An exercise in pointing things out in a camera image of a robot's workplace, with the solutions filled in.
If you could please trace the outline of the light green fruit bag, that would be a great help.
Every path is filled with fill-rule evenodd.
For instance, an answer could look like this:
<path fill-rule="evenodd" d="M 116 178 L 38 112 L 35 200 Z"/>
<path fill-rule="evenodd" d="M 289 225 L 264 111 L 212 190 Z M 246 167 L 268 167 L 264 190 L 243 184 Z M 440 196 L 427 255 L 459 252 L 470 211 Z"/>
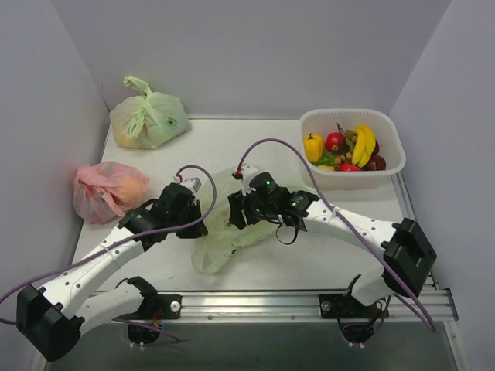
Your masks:
<path fill-rule="evenodd" d="M 230 205 L 227 197 L 238 190 L 239 182 L 226 168 L 213 174 L 217 187 L 217 201 L 210 214 L 203 221 L 208 234 L 195 240 L 191 261 L 194 269 L 201 274 L 215 274 L 241 248 L 260 243 L 271 236 L 277 226 L 262 221 L 239 230 L 229 221 Z"/>

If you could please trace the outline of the brown longan bunch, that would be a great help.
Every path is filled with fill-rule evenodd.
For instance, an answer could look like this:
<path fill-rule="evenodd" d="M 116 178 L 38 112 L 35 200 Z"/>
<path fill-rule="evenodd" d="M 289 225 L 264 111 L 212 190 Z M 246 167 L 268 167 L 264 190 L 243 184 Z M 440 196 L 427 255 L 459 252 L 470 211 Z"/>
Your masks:
<path fill-rule="evenodd" d="M 340 148 L 339 156 L 343 162 L 351 163 L 357 135 L 351 130 L 345 130 L 339 123 L 336 127 L 339 139 L 337 146 Z"/>

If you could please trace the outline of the yellow bell pepper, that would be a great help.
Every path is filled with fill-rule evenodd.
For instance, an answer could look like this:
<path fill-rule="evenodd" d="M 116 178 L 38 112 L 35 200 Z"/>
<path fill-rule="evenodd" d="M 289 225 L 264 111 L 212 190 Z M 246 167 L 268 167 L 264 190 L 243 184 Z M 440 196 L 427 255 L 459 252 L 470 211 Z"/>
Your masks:
<path fill-rule="evenodd" d="M 317 162 L 321 159 L 325 141 L 319 134 L 309 133 L 303 141 L 306 158 L 310 162 Z"/>

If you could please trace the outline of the yellow banana bunch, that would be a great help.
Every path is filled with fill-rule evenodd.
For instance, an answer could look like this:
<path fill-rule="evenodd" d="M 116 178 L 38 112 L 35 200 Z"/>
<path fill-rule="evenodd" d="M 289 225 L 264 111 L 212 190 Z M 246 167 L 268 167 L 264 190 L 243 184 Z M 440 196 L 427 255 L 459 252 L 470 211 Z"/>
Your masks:
<path fill-rule="evenodd" d="M 351 162 L 359 168 L 363 168 L 370 160 L 376 147 L 376 136 L 372 129 L 366 125 L 355 128 L 357 141 L 354 145 Z"/>

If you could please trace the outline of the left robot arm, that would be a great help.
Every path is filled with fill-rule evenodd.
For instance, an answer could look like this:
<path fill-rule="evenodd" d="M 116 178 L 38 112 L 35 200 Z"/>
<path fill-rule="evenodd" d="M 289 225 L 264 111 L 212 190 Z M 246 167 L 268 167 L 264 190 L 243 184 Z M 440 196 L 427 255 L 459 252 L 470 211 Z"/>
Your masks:
<path fill-rule="evenodd" d="M 127 211 L 88 255 L 40 288 L 26 285 L 17 294 L 16 327 L 49 361 L 64 357 L 91 329 L 122 315 L 147 318 L 158 307 L 158 292 L 142 277 L 95 294 L 128 262 L 162 242 L 205 236 L 197 191 L 198 178 L 167 185 L 159 198 Z"/>

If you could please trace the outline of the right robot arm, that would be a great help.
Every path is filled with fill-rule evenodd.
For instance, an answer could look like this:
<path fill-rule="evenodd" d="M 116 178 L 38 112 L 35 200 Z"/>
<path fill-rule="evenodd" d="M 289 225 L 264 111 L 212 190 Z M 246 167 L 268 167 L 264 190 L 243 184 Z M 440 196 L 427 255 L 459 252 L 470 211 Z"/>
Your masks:
<path fill-rule="evenodd" d="M 227 198 L 230 224 L 239 230 L 261 221 L 285 225 L 297 232 L 328 235 L 372 254 L 380 267 L 358 274 L 343 296 L 343 307 L 360 316 L 374 302 L 399 294 L 417 298 L 437 254 L 418 223 L 400 223 L 362 216 L 325 202 L 318 195 L 279 186 L 268 172 L 243 182 L 241 190 Z"/>

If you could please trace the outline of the red tomato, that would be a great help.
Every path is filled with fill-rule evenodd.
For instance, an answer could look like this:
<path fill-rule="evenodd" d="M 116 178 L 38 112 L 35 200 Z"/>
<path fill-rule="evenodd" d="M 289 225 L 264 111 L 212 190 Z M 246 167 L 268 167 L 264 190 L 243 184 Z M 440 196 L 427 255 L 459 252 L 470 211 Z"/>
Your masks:
<path fill-rule="evenodd" d="M 343 163 L 338 168 L 339 172 L 360 172 L 360 168 L 357 165 L 351 163 Z"/>

